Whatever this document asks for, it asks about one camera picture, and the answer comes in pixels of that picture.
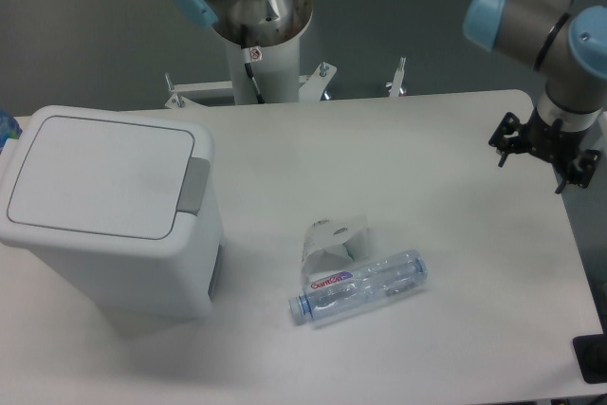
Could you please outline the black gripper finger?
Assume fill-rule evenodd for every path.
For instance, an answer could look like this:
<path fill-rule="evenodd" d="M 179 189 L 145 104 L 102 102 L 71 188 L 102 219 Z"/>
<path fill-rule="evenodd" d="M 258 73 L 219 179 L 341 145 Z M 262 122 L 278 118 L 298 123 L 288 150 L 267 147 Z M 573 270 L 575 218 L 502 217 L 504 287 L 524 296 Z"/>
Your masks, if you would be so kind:
<path fill-rule="evenodd" d="M 555 194 L 561 194 L 568 185 L 587 189 L 597 166 L 600 162 L 600 151 L 586 149 L 573 159 L 559 158 L 555 164 L 555 171 L 561 177 Z"/>
<path fill-rule="evenodd" d="M 511 112 L 506 112 L 488 141 L 500 156 L 498 166 L 503 167 L 510 155 L 526 154 L 531 143 L 525 135 L 525 125 Z"/>

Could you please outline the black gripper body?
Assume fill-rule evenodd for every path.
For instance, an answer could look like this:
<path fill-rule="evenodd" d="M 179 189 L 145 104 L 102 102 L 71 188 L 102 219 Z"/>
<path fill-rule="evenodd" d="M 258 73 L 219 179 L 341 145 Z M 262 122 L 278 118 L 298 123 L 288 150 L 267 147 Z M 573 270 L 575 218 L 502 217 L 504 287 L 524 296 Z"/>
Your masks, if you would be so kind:
<path fill-rule="evenodd" d="M 531 154 L 554 166 L 559 172 L 571 171 L 579 157 L 579 146 L 585 131 L 568 132 L 563 130 L 562 119 L 551 124 L 546 123 L 534 109 L 519 132 L 519 153 Z"/>

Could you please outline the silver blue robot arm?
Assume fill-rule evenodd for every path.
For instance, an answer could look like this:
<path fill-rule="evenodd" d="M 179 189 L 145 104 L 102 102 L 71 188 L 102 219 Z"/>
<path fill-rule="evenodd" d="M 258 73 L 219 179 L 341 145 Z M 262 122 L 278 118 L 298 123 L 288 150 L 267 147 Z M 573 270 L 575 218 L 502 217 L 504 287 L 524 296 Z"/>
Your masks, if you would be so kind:
<path fill-rule="evenodd" d="M 578 14 L 576 0 L 472 0 L 463 32 L 476 45 L 542 73 L 545 86 L 526 122 L 508 112 L 488 143 L 502 161 L 529 154 L 568 185 L 587 188 L 601 153 L 580 144 L 606 110 L 606 8 Z"/>

